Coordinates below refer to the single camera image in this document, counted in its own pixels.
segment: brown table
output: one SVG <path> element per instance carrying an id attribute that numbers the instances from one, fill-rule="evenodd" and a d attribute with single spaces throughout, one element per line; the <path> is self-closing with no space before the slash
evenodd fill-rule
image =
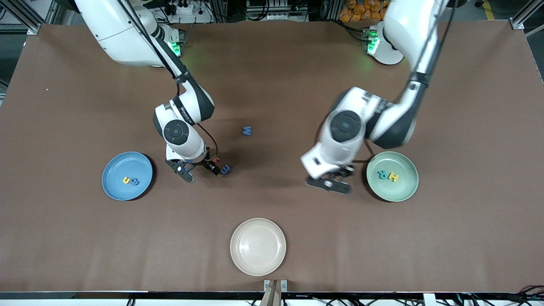
<path id="1" fill-rule="evenodd" d="M 196 25 L 183 57 L 215 100 L 204 125 L 232 170 L 164 163 L 156 105 L 165 69 L 129 67 L 85 27 L 29 36 L 0 108 L 0 290 L 517 291 L 544 282 L 544 87 L 522 31 L 455 22 L 413 139 L 398 149 L 417 193 L 384 203 L 350 178 L 350 195 L 305 186 L 299 161 L 338 93 L 393 99 L 406 62 L 383 66 L 333 23 Z M 251 137 L 242 127 L 253 127 Z M 141 199 L 101 187 L 106 163 L 139 151 L 157 177 Z M 363 147 L 360 158 L 369 157 Z M 228 244 L 244 220 L 284 231 L 283 264 L 239 271 Z"/>

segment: plate rim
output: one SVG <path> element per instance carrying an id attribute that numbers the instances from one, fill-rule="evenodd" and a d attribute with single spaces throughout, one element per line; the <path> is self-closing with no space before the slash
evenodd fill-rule
<path id="1" fill-rule="evenodd" d="M 377 159 L 380 158 L 380 155 L 385 155 L 385 154 L 393 154 L 393 155 L 398 155 L 398 156 L 402 156 L 404 157 L 409 163 L 410 165 L 412 165 L 414 171 L 416 172 L 416 179 L 417 179 L 417 182 L 416 182 L 416 188 L 414 188 L 413 192 L 407 196 L 406 198 L 402 199 L 402 200 L 390 200 L 390 199 L 386 199 L 384 197 L 382 197 L 381 195 L 379 195 L 376 190 L 374 188 L 372 188 L 372 185 L 370 184 L 370 165 L 374 163 L 376 163 Z M 367 178 L 367 183 L 368 183 L 368 186 L 370 187 L 370 189 L 372 190 L 372 192 L 374 192 L 374 194 L 376 194 L 378 197 L 380 197 L 381 199 L 383 200 L 386 200 L 386 201 L 389 201 L 389 202 L 402 202 L 402 201 L 406 201 L 408 199 L 410 199 L 414 194 L 416 194 L 416 191 L 419 187 L 419 172 L 417 171 L 417 168 L 416 168 L 416 165 L 413 164 L 413 162 L 408 158 L 406 157 L 406 155 L 402 154 L 402 153 L 399 153 L 399 152 L 395 152 L 395 151 L 383 151 L 383 152 L 380 152 L 376 155 L 374 155 L 374 157 L 372 157 L 370 159 L 370 161 L 368 162 L 368 165 L 367 165 L 367 170 L 366 170 L 366 178 Z"/>
<path id="2" fill-rule="evenodd" d="M 233 247 L 233 243 L 235 243 L 234 241 L 234 237 L 235 235 L 239 232 L 240 228 L 244 225 L 247 225 L 248 223 L 250 222 L 255 222 L 255 221 L 265 221 L 266 223 L 269 223 L 270 225 L 272 225 L 273 227 L 276 227 L 278 230 L 279 230 L 279 233 L 281 234 L 280 235 L 280 242 L 282 243 L 282 245 L 284 246 L 282 249 L 282 254 L 281 254 L 281 260 L 279 261 L 279 263 L 277 264 L 277 266 L 275 266 L 273 269 L 271 269 L 270 271 L 268 272 L 263 272 L 263 273 L 258 273 L 258 274 L 253 274 L 253 273 L 248 273 L 247 270 L 243 269 L 242 267 L 240 267 L 237 263 L 236 263 L 236 260 L 234 259 L 234 254 L 233 254 L 233 249 L 235 249 Z M 265 276 L 265 275 L 268 275 L 274 271 L 276 271 L 280 266 L 281 264 L 283 263 L 283 261 L 285 260 L 285 255 L 287 253 L 287 240 L 285 239 L 285 234 L 283 233 L 283 231 L 281 230 L 281 228 L 279 227 L 279 225 L 277 225 L 274 221 L 272 220 L 269 220 L 269 219 L 266 219 L 266 218 L 251 218 L 251 219 L 247 219 L 245 220 L 244 222 L 240 223 L 236 229 L 234 230 L 234 232 L 232 233 L 232 236 L 231 236 L 231 243 L 230 243 L 230 253 L 231 253 L 231 259 L 232 259 L 232 262 L 234 262 L 234 265 L 236 266 L 236 268 L 238 268 L 240 271 L 242 271 L 243 273 L 249 275 L 249 276 Z"/>
<path id="3" fill-rule="evenodd" d="M 106 191 L 106 187 L 104 185 L 104 182 L 106 181 L 106 170 L 108 169 L 108 166 L 110 166 L 110 164 L 112 163 L 112 161 L 114 161 L 116 158 L 120 157 L 121 155 L 129 155 L 129 154 L 135 154 L 135 155 L 138 155 L 138 157 L 141 157 L 142 160 L 144 160 L 147 165 L 151 168 L 151 180 L 149 180 L 149 183 L 147 184 L 147 186 L 145 186 L 145 188 L 142 190 L 142 192 L 140 192 L 138 195 L 136 195 L 135 197 L 133 198 L 130 198 L 130 199 L 117 199 L 117 198 L 114 198 L 111 194 L 109 194 L 107 191 Z M 115 157 L 113 157 L 107 164 L 106 166 L 104 167 L 104 170 L 102 171 L 102 190 L 104 190 L 104 193 L 109 196 L 110 198 L 116 200 L 116 201 L 130 201 L 130 200 L 133 200 L 139 196 L 141 196 L 148 188 L 149 186 L 151 185 L 151 181 L 153 180 L 153 164 L 151 163 L 151 160 L 145 156 L 145 154 L 143 153 L 140 153 L 140 152 L 136 152 L 136 151 L 127 151 L 127 152 L 123 152 L 123 153 L 119 153 L 117 154 Z"/>

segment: green plate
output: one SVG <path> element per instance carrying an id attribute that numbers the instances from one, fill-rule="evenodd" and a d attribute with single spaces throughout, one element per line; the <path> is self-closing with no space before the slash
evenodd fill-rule
<path id="1" fill-rule="evenodd" d="M 391 172 L 398 175 L 396 182 L 390 179 Z M 376 154 L 368 163 L 367 181 L 378 197 L 400 202 L 409 199 L 416 192 L 419 175 L 416 166 L 406 156 L 386 151 Z"/>

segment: white plate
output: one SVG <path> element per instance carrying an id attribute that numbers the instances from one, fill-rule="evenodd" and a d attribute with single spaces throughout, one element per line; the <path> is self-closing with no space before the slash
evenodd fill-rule
<path id="1" fill-rule="evenodd" d="M 282 263 L 287 244 L 276 223 L 263 218 L 244 221 L 231 238 L 234 264 L 251 276 L 272 273 Z"/>

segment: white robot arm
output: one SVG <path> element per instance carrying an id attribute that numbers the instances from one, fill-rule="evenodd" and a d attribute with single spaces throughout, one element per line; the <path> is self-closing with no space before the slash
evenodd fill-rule
<path id="1" fill-rule="evenodd" d="M 132 7 L 126 0 L 76 3 L 95 39 L 113 60 L 132 66 L 165 67 L 176 84 L 185 88 L 185 93 L 159 105 L 153 114 L 153 124 L 166 141 L 167 164 L 188 182 L 194 178 L 187 163 L 191 168 L 202 165 L 219 174 L 220 169 L 210 160 L 209 148 L 193 128 L 212 116 L 213 100 L 164 41 L 164 29 L 152 14 L 140 5 Z"/>
<path id="2" fill-rule="evenodd" d="M 353 174 L 350 165 L 365 138 L 384 149 L 410 140 L 416 114 L 429 85 L 440 46 L 437 20 L 448 0 L 391 0 L 384 39 L 408 60 L 412 74 L 395 103 L 354 87 L 340 95 L 326 118 L 318 143 L 301 157 L 314 187 L 349 193 L 338 176 Z"/>

